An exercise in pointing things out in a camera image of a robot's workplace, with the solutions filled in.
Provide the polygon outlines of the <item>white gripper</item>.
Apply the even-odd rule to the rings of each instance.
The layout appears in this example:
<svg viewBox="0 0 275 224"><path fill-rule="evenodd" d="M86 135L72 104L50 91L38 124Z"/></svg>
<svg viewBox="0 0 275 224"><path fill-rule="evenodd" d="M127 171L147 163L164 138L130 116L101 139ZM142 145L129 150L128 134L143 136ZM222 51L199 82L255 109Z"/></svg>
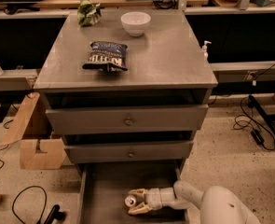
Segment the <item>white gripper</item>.
<svg viewBox="0 0 275 224"><path fill-rule="evenodd" d="M132 189L129 195L137 201L145 201L129 209L132 216L148 213L150 210L159 210L166 206L172 206L176 197L173 188Z"/></svg>

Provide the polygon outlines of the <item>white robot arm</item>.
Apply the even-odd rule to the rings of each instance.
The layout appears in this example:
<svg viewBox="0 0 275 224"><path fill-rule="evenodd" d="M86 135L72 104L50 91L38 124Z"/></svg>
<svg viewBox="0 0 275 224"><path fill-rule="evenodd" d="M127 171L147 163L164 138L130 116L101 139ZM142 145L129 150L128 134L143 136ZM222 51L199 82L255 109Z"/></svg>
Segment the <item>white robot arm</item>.
<svg viewBox="0 0 275 224"><path fill-rule="evenodd" d="M200 224L261 224L256 215L229 189L212 186L200 191L184 180L172 187L132 189L124 200L132 216L165 207L186 210L191 205L200 211Z"/></svg>

